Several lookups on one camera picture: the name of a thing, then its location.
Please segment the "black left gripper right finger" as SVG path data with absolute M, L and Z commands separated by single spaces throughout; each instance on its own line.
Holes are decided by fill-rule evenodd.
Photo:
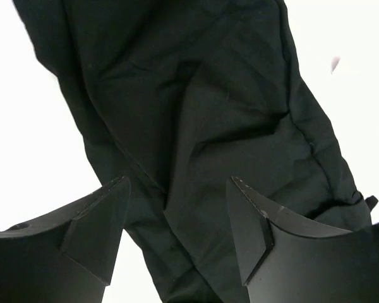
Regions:
M 273 227 L 296 237 L 321 239 L 350 231 L 306 218 L 261 195 L 237 177 L 226 184 L 226 201 L 241 283 L 247 286 L 275 246 Z

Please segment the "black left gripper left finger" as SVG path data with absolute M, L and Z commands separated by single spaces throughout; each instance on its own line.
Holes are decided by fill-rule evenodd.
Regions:
M 70 204 L 0 232 L 0 254 L 20 259 L 29 244 L 54 246 L 103 285 L 112 280 L 130 181 L 118 177 Z

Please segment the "black trousers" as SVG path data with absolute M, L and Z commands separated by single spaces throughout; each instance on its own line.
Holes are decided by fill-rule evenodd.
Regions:
M 347 230 L 371 225 L 303 81 L 283 1 L 15 1 L 162 302 L 247 302 L 226 182 Z

